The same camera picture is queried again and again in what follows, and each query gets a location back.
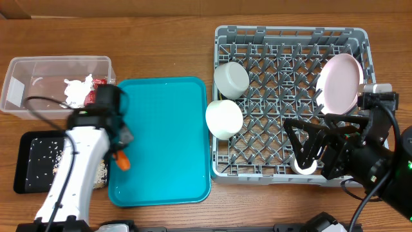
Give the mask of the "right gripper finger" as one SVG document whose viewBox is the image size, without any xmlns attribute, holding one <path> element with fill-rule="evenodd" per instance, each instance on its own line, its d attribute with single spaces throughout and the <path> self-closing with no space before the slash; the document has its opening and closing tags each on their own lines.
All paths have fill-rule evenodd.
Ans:
<svg viewBox="0 0 412 232">
<path fill-rule="evenodd" d="M 362 131 L 368 125 L 369 118 L 356 115 L 352 116 L 328 113 L 324 116 L 324 122 L 331 130 L 339 128 L 338 123 L 344 122 L 345 124 L 348 123 L 345 127 L 349 126 L 357 131 Z"/>
<path fill-rule="evenodd" d="M 313 161 L 320 158 L 318 152 L 322 151 L 325 147 L 324 138 L 328 128 L 326 126 L 299 121 L 297 119 L 286 119 L 283 123 L 283 128 L 292 145 L 298 166 L 301 169 L 310 168 Z M 305 140 L 304 144 L 301 143 L 298 136 L 295 134 L 294 128 L 303 130 L 307 133 L 308 138 Z"/>
</svg>

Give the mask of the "orange carrot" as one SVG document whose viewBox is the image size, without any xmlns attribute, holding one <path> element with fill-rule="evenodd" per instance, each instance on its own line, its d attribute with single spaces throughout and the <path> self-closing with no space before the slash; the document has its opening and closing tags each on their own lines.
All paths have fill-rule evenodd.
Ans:
<svg viewBox="0 0 412 232">
<path fill-rule="evenodd" d="M 115 160 L 116 165 L 122 171 L 127 171 L 127 170 L 130 169 L 130 167 L 131 167 L 130 161 L 129 161 L 128 157 L 126 156 L 126 154 L 122 150 L 116 151 L 113 154 L 113 159 Z"/>
</svg>

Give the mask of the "pink round plate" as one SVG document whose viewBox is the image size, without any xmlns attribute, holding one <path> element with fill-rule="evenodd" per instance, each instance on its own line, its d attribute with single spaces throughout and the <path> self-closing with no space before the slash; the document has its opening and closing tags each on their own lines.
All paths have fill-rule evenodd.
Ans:
<svg viewBox="0 0 412 232">
<path fill-rule="evenodd" d="M 323 67 L 316 83 L 320 94 L 315 98 L 323 114 L 343 115 L 357 103 L 358 87 L 364 82 L 360 63 L 350 54 L 333 56 Z"/>
</svg>

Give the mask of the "red snack wrapper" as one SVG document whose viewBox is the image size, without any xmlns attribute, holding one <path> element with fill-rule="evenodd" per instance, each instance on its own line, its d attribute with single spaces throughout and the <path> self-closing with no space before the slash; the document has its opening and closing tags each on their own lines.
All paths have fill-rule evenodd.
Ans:
<svg viewBox="0 0 412 232">
<path fill-rule="evenodd" d="M 87 106 L 95 102 L 97 88 L 101 85 L 107 84 L 106 79 L 93 79 L 91 91 L 87 94 L 84 105 Z"/>
</svg>

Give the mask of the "white napkin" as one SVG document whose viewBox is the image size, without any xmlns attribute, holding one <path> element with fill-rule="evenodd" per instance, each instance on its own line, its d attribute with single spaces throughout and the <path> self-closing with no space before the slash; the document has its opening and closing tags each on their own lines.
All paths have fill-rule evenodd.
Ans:
<svg viewBox="0 0 412 232">
<path fill-rule="evenodd" d="M 93 90 L 92 74 L 85 77 L 84 81 L 65 79 L 67 87 L 64 91 L 66 104 L 71 108 L 83 108 L 86 97 Z"/>
</svg>

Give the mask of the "white bowl with nuts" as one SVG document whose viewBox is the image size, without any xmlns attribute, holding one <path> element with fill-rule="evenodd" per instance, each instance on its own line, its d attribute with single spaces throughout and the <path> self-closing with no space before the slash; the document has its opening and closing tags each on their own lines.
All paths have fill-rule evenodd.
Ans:
<svg viewBox="0 0 412 232">
<path fill-rule="evenodd" d="M 240 107 L 231 100 L 212 101 L 205 112 L 209 131 L 218 139 L 227 140 L 243 126 Z"/>
</svg>

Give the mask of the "grey bowl with rice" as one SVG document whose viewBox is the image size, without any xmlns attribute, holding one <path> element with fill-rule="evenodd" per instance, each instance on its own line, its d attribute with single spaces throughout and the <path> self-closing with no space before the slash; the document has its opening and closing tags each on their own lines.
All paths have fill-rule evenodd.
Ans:
<svg viewBox="0 0 412 232">
<path fill-rule="evenodd" d="M 240 98 L 250 84 L 246 69 L 236 62 L 219 65 L 214 71 L 214 82 L 220 93 L 232 100 Z"/>
</svg>

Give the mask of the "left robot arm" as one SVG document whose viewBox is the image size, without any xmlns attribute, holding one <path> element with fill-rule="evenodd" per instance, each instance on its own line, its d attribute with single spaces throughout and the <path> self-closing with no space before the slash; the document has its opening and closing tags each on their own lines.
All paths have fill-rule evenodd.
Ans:
<svg viewBox="0 0 412 232">
<path fill-rule="evenodd" d="M 72 111 L 67 130 L 56 127 L 65 139 L 60 166 L 35 220 L 19 224 L 18 231 L 92 230 L 89 207 L 100 162 L 111 156 L 120 169 L 130 168 L 121 152 L 134 139 L 121 107 L 126 96 L 118 86 L 103 84 L 94 103 Z"/>
</svg>

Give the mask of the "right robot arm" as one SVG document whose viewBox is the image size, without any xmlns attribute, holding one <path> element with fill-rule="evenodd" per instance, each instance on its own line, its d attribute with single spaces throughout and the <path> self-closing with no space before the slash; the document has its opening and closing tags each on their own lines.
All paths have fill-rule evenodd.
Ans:
<svg viewBox="0 0 412 232">
<path fill-rule="evenodd" d="M 323 163 L 321 174 L 331 180 L 350 175 L 366 190 L 354 212 L 349 231 L 372 197 L 378 197 L 411 219 L 411 130 L 399 132 L 393 117 L 327 114 L 325 124 L 286 119 L 284 130 L 301 169 Z"/>
</svg>

